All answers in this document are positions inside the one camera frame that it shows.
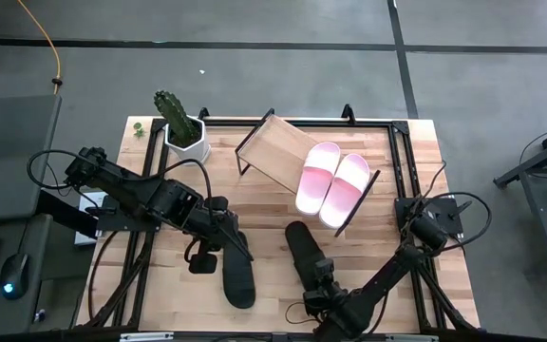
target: green cactus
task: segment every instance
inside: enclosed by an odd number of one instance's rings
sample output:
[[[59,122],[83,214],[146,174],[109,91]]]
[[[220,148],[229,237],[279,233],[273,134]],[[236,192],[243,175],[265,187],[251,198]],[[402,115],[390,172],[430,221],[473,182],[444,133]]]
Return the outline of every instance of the green cactus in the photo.
[[[153,99],[161,116],[170,124],[174,133],[171,143],[185,148],[199,140],[199,131],[187,118],[185,109],[174,94],[160,90],[156,92]]]

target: pink slipper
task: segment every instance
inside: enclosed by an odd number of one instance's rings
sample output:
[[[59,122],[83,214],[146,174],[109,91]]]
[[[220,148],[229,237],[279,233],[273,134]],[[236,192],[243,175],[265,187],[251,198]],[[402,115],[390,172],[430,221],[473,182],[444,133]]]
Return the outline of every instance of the pink slipper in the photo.
[[[329,228],[339,229],[365,191],[369,177],[367,161],[357,154],[347,155],[339,164],[322,204],[320,221]]]
[[[320,211],[340,157],[341,150],[333,142],[321,142],[310,150],[294,202],[299,213],[316,215]]]

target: orange cable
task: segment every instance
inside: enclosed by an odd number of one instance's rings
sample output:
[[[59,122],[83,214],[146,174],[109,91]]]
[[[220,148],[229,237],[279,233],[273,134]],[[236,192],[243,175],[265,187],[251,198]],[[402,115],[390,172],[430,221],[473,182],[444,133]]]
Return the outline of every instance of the orange cable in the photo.
[[[35,19],[35,17],[33,16],[33,13],[31,13],[30,10],[28,10],[27,6],[25,6],[25,4],[23,4],[22,0],[17,0],[17,1],[20,4],[20,6],[22,6],[23,9],[25,9],[28,16],[33,20],[33,23],[35,23],[35,25],[37,25],[37,28],[39,28],[39,30],[41,30],[42,33],[44,33],[44,36],[46,37],[47,42],[49,43],[50,47],[52,48],[52,51],[54,52],[54,57],[56,58],[56,79],[60,80],[60,78],[61,78],[61,59],[58,57],[58,51],[56,50],[56,47],[52,43],[51,39],[49,39],[49,36],[47,35],[46,30],[44,28],[42,28],[41,24],[39,24],[37,19]],[[54,84],[54,94],[58,94],[58,85],[57,84]]]

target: wooden board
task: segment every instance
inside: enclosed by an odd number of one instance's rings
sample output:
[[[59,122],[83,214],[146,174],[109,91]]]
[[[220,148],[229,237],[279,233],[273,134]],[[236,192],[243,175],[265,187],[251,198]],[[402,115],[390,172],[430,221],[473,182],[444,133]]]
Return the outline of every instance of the wooden board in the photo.
[[[251,166],[296,193],[303,164],[319,142],[299,128],[272,115],[238,152]]]
[[[133,136],[134,123],[141,123],[145,131],[151,126],[150,117],[130,117],[123,134],[117,163],[140,173],[148,137]],[[441,154],[432,121],[409,121],[411,140],[417,163],[419,181],[426,187],[441,166]],[[293,325],[286,322],[284,313],[289,305],[301,299],[303,289],[292,266],[292,257],[284,238],[284,228],[294,220],[303,220],[310,227],[316,241],[335,262],[335,277],[341,285],[353,289],[364,285],[392,256],[399,241],[393,212],[396,196],[392,161],[387,132],[380,128],[305,128],[318,142],[338,143],[343,153],[358,153],[365,157],[371,169],[382,171],[371,193],[360,207],[348,229],[339,238],[325,228],[317,218],[303,218],[294,208],[293,194],[258,170],[251,168],[239,176],[234,149],[250,128],[208,127],[212,154],[206,162],[213,194],[226,196],[231,209],[239,214],[240,229],[248,238],[255,257],[253,264],[256,283],[256,303],[248,310],[231,306],[222,291],[220,265],[213,275],[192,275],[183,261],[183,252],[190,238],[170,227],[157,234],[147,288],[142,308],[142,331],[218,331],[218,332],[304,332],[315,322]],[[158,148],[162,137],[158,139]],[[404,175],[406,158],[399,139]],[[153,171],[158,167],[155,154]],[[170,155],[168,164],[176,161]],[[205,194],[204,180],[195,166],[171,171],[167,177],[182,181]],[[407,192],[410,185],[406,180]],[[432,195],[447,191],[442,173]],[[108,246],[98,267],[94,283],[94,307],[100,308],[109,298],[122,273],[128,234],[118,234]],[[99,239],[97,250],[104,239]],[[461,250],[455,250],[435,260],[440,284],[466,319],[478,326],[470,280]],[[126,302],[126,319],[133,299],[133,288]],[[428,317],[435,322],[429,291],[424,285]],[[84,295],[78,324],[87,321]],[[289,319],[307,319],[302,305],[289,311]],[[418,331],[410,278],[406,276],[391,292],[383,322],[377,332],[415,333]]]

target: gray floor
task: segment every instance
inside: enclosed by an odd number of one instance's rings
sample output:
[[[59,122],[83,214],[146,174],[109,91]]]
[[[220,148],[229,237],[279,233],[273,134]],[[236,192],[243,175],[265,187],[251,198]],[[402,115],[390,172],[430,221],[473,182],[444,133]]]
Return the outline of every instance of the gray floor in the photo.
[[[186,42],[393,44],[386,0],[27,1],[53,37]],[[547,1],[397,0],[412,45],[547,47]],[[14,1],[0,0],[0,36],[39,38]],[[396,52],[60,48],[65,85],[54,145],[100,145],[115,156],[128,115],[154,115],[166,88],[197,113],[406,118]],[[420,118],[435,121],[452,190],[473,191],[494,222],[467,248],[484,328],[547,337],[547,276],[525,271],[546,257],[519,184],[491,180],[547,130],[547,54],[408,53]],[[46,94],[45,47],[0,47],[0,97]],[[54,160],[62,173],[67,161]],[[465,213],[467,235],[478,212]]]

